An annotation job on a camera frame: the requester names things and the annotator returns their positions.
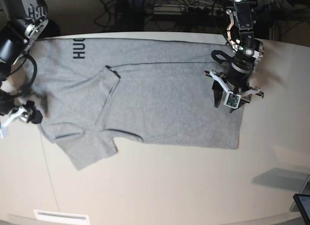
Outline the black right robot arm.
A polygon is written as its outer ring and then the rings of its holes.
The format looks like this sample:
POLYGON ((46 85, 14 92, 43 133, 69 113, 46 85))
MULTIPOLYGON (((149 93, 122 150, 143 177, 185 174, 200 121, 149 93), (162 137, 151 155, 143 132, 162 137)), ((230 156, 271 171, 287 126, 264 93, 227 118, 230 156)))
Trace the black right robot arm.
POLYGON ((21 58, 33 65, 30 81, 16 94, 0 92, 1 116, 17 116, 26 123, 40 124, 42 113, 33 101, 24 105, 15 104, 15 99, 24 96, 31 89, 37 75, 37 64, 29 54, 30 48, 48 25, 47 4, 45 0, 0 0, 0 7, 7 22, 0 30, 0 80, 4 82, 11 74, 11 67, 21 58))

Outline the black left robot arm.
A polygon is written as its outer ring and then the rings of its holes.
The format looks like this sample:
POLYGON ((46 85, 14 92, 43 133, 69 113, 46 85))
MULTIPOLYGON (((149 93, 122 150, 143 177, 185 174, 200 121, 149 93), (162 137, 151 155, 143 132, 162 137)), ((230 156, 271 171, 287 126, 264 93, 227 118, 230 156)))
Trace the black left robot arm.
POLYGON ((232 113, 249 104, 253 95, 264 97, 259 87, 251 87, 249 84, 251 75, 263 57, 264 44, 255 38, 256 15, 249 0, 228 1, 232 2, 233 7, 225 10, 230 20, 225 39, 234 56, 220 50, 212 51, 213 60, 218 64, 228 64, 228 69, 225 72, 211 70, 205 74, 214 80, 212 90, 215 107, 223 104, 232 113))

